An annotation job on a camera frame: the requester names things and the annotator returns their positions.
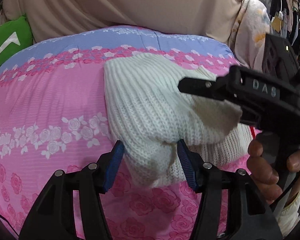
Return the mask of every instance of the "white sleeve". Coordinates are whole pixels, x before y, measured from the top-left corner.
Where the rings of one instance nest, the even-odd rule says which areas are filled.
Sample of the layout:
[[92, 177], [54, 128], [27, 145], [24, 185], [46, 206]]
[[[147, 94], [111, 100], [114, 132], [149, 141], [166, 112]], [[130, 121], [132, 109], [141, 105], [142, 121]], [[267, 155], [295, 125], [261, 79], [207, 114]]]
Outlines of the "white sleeve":
[[300, 206], [300, 191], [298, 193], [298, 196], [295, 198], [295, 200], [282, 210], [278, 218], [278, 224], [283, 237], [286, 237], [293, 230], [295, 225], [299, 222], [300, 220], [299, 213], [298, 213], [299, 206]]

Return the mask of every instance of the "beige fabric cover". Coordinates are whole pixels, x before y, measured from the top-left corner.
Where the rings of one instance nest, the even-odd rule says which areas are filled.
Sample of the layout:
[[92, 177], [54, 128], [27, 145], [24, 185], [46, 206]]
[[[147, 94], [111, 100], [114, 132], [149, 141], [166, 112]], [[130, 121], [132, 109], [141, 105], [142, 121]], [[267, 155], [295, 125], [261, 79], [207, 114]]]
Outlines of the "beige fabric cover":
[[13, 20], [26, 13], [36, 42], [111, 25], [196, 34], [228, 43], [242, 0], [4, 0]]

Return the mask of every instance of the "yellow tag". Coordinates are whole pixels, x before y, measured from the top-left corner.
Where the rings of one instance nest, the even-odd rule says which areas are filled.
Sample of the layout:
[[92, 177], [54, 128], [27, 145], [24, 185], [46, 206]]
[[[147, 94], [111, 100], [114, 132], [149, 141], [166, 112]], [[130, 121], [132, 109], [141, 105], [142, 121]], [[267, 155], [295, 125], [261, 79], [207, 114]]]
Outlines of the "yellow tag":
[[275, 31], [279, 33], [283, 26], [283, 21], [280, 20], [278, 16], [275, 16], [271, 25], [272, 25], [272, 28], [274, 28]]

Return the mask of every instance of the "bed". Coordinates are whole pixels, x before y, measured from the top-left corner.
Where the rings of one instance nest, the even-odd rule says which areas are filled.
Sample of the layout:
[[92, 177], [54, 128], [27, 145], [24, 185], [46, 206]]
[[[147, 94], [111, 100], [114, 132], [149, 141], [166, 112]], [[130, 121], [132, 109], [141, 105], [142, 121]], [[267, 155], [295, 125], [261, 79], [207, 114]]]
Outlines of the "bed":
[[[210, 38], [114, 26], [42, 41], [0, 67], [0, 214], [18, 233], [55, 170], [78, 171], [111, 150], [103, 65], [144, 52], [217, 75], [238, 64], [228, 46]], [[247, 158], [222, 169], [246, 169]], [[115, 240], [186, 240], [200, 195], [185, 181], [137, 188], [123, 163], [101, 201]], [[225, 194], [222, 205], [220, 232], [226, 224]], [[74, 192], [77, 235], [84, 238], [79, 209]]]

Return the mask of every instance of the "black cable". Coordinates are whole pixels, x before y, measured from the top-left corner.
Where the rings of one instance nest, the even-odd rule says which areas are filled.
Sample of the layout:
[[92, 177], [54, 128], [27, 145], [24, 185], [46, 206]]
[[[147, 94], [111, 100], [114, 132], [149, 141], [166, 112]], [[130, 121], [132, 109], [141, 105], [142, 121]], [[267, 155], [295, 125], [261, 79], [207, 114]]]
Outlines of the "black cable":
[[300, 178], [300, 171], [297, 172], [296, 177], [294, 180], [289, 184], [289, 186], [285, 189], [285, 191], [270, 205], [270, 208], [274, 208], [277, 206], [278, 202], [291, 190], [293, 185], [297, 182], [297, 180]]
[[8, 225], [12, 228], [13, 232], [19, 237], [18, 233], [14, 230], [14, 228], [12, 227], [12, 225], [10, 225], [9, 221], [6, 220], [6, 218], [4, 218], [2, 215], [0, 215], [0, 218], [4, 221], [6, 221], [8, 223]]

